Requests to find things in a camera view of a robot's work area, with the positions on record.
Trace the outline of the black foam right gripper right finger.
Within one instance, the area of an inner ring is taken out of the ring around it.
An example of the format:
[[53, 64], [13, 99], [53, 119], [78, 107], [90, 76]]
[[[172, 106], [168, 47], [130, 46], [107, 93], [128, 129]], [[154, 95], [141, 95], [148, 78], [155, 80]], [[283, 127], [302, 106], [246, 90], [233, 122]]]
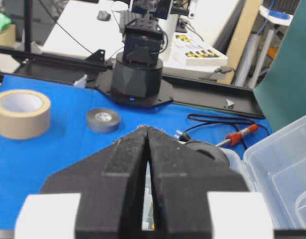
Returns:
[[209, 239], [208, 192], [249, 192], [241, 174], [149, 127], [155, 230], [165, 239]]

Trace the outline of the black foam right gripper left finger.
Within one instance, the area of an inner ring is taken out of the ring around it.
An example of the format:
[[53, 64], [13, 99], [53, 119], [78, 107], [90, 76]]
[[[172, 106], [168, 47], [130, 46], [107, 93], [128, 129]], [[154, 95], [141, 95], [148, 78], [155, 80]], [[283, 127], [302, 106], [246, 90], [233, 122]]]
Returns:
[[138, 129], [48, 176], [25, 199], [15, 238], [119, 239], [141, 228], [147, 136]]

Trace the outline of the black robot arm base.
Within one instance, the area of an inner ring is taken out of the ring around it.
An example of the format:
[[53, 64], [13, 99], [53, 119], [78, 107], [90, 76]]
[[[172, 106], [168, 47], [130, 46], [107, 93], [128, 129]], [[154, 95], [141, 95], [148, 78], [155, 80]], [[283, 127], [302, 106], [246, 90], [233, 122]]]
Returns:
[[147, 100], [159, 94], [163, 62], [159, 55], [169, 45], [159, 19], [167, 19], [171, 0], [131, 0], [129, 10], [138, 17], [124, 26], [124, 48], [116, 56], [110, 94], [114, 99]]

